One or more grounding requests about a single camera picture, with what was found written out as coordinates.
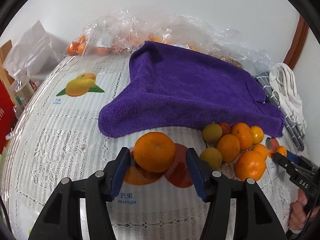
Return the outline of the right hand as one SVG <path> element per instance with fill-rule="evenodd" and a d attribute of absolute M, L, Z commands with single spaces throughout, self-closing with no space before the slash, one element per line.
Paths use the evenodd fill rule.
<path fill-rule="evenodd" d="M 304 206 L 307 204 L 308 198 L 302 189 L 298 189 L 298 198 L 291 203 L 291 212 L 289 217 L 289 229 L 293 232 L 299 232 L 306 224 L 308 215 L 304 212 Z"/>

